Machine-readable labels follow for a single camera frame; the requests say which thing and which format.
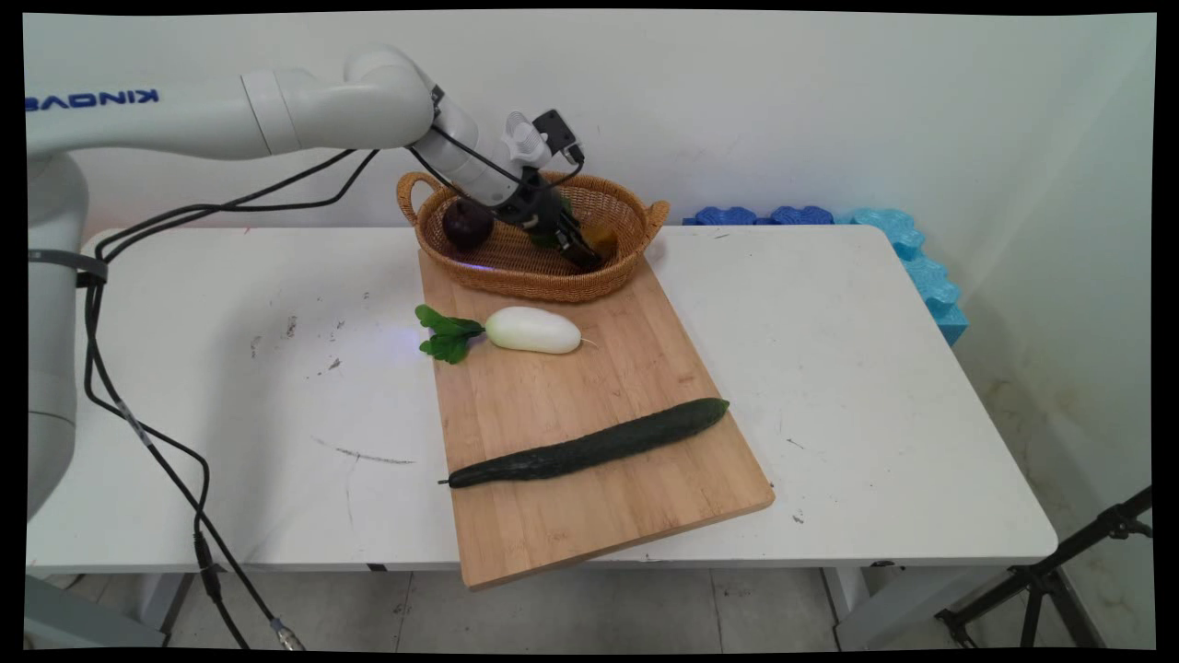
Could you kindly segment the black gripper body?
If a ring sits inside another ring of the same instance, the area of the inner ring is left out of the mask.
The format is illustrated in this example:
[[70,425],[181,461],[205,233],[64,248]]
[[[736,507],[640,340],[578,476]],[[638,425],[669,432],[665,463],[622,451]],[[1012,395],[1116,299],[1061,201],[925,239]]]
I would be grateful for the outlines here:
[[498,206],[498,221],[535,238],[568,235],[571,218],[556,188],[551,186],[536,168],[523,168],[520,175],[521,184]]

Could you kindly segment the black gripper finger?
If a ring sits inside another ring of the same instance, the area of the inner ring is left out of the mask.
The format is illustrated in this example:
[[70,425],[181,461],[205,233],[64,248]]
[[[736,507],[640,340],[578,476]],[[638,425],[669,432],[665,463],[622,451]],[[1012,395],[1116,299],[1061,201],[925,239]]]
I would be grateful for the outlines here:
[[593,227],[556,227],[556,251],[581,273],[601,268],[601,239]]
[[608,227],[585,227],[572,214],[564,214],[564,260],[568,262],[607,262]]

